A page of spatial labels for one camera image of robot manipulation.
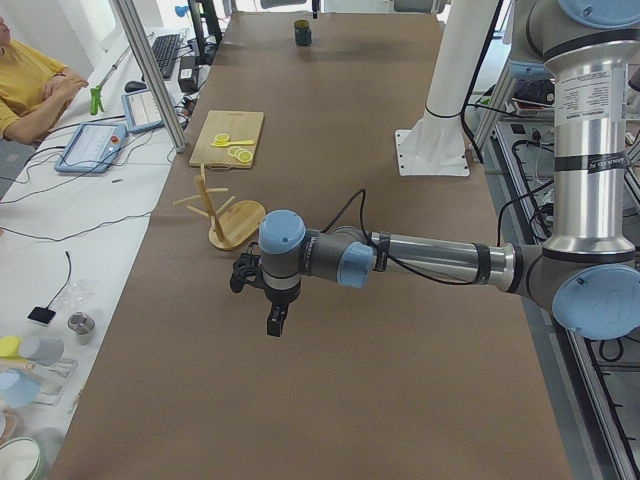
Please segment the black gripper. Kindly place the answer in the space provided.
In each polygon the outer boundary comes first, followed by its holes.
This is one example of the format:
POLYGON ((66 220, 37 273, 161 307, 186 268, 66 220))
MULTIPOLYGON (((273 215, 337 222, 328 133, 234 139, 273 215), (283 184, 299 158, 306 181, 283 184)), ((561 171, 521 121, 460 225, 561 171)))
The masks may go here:
POLYGON ((271 302, 266 331, 269 336, 280 337, 283 333, 288 306, 300 294, 300 275, 294 274, 286 278, 279 278, 263 273, 263 280, 266 285, 265 295, 271 302))

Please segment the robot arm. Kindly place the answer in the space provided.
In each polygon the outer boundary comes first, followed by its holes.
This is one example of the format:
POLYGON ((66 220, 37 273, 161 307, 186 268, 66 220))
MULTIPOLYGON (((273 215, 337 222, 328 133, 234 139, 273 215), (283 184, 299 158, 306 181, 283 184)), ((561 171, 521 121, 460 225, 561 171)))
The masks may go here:
POLYGON ((303 276, 362 287, 394 263, 450 285, 490 284, 534 301, 569 331, 593 340, 639 325, 635 247, 622 232, 627 66, 639 47, 635 1, 520 1, 512 47, 516 72, 542 62, 555 80, 554 213, 539 246, 490 247, 331 224, 307 228, 289 210, 261 222, 256 283, 282 333, 303 276))

